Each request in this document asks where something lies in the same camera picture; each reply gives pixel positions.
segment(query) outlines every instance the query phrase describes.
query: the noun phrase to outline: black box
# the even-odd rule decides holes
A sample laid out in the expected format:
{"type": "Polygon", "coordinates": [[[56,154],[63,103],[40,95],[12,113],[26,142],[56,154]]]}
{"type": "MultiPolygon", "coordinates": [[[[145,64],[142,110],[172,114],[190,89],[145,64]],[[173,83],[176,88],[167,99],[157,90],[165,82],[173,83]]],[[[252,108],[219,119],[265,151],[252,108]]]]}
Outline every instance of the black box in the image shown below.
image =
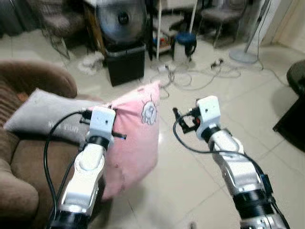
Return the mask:
{"type": "Polygon", "coordinates": [[[107,65],[112,86],[117,86],[144,76],[145,44],[137,43],[120,48],[106,48],[107,65]]]}

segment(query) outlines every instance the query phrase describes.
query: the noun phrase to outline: pink pillow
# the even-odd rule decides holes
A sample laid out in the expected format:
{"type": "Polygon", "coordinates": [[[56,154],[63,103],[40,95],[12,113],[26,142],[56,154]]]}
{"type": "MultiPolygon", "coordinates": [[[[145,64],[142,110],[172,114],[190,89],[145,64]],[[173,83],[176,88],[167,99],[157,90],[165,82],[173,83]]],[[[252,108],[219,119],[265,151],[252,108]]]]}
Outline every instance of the pink pillow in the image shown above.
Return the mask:
{"type": "Polygon", "coordinates": [[[139,87],[109,104],[116,111],[114,138],[106,155],[105,191],[112,198],[142,180],[157,164],[159,137],[159,82],[139,87]]]}

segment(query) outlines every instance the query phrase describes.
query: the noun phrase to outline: sofa armrest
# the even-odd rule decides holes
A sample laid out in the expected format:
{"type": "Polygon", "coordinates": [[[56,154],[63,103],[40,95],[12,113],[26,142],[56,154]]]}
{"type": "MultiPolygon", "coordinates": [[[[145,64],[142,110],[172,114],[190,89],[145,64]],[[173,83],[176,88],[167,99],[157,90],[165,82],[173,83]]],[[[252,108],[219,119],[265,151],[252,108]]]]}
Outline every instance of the sofa armrest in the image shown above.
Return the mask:
{"type": "Polygon", "coordinates": [[[77,95],[73,77],[53,63],[40,61],[0,61],[0,75],[17,93],[30,95],[36,88],[67,98],[77,95]]]}
{"type": "Polygon", "coordinates": [[[0,187],[0,221],[28,221],[35,216],[38,192],[17,179],[3,159],[0,159],[0,187]]]}

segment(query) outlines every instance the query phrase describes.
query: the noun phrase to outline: brown sofa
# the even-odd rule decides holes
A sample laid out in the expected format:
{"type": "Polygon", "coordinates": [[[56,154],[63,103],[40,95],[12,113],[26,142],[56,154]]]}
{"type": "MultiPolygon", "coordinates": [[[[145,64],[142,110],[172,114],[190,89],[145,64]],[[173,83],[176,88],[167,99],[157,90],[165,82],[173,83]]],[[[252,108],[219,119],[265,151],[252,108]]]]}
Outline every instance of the brown sofa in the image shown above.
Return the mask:
{"type": "MultiPolygon", "coordinates": [[[[45,137],[17,136],[3,129],[5,122],[35,88],[68,98],[77,96],[75,81],[59,66],[46,62],[0,62],[1,228],[41,229],[52,208],[43,170],[45,137]]],[[[77,151],[78,146],[69,142],[50,143],[49,169],[56,190],[77,151]]]]}

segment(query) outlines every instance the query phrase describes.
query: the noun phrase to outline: gray pillow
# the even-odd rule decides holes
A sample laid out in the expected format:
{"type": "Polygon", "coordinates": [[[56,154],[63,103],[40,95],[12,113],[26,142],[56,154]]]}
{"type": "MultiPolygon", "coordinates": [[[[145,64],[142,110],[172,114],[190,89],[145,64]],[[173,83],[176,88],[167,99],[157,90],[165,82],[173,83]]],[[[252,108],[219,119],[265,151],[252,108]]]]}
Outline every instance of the gray pillow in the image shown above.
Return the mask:
{"type": "MultiPolygon", "coordinates": [[[[47,135],[65,115],[98,104],[101,102],[67,99],[36,89],[5,123],[4,129],[15,133],[47,135]]],[[[84,141],[89,126],[80,124],[80,117],[76,114],[67,118],[56,128],[54,136],[77,143],[84,141]]]]}

